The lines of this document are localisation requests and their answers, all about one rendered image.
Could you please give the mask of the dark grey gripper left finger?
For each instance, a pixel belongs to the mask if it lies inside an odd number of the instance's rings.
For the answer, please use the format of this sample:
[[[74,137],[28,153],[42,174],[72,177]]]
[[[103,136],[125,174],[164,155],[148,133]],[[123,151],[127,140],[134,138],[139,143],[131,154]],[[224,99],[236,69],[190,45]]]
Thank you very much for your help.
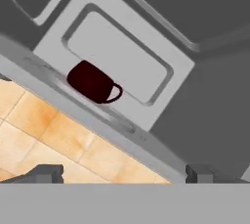
[[[62,164],[38,164],[27,173],[4,180],[4,183],[58,184],[63,183]]]

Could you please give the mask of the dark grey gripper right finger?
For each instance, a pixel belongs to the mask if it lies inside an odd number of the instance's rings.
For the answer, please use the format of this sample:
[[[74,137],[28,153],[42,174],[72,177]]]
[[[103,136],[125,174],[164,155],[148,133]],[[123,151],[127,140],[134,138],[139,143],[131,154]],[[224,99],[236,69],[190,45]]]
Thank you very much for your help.
[[[186,174],[187,183],[242,183],[241,179],[225,175],[205,164],[187,164]]]

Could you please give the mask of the light grey cupboard door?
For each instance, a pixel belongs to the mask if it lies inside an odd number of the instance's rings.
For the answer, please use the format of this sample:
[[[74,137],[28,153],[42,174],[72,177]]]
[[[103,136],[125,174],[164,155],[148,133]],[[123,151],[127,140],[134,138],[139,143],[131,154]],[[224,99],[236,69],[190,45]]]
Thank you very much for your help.
[[[71,0],[34,49],[66,75],[80,61],[98,67],[124,89],[100,115],[121,117],[148,131],[194,67],[194,62],[122,0]]]

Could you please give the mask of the dark maroon mug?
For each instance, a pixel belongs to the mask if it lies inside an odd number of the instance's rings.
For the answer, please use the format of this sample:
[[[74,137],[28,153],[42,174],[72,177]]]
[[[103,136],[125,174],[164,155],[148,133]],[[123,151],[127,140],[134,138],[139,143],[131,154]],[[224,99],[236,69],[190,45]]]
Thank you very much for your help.
[[[81,61],[67,75],[67,83],[97,104],[110,104],[123,94],[123,88],[87,61]]]

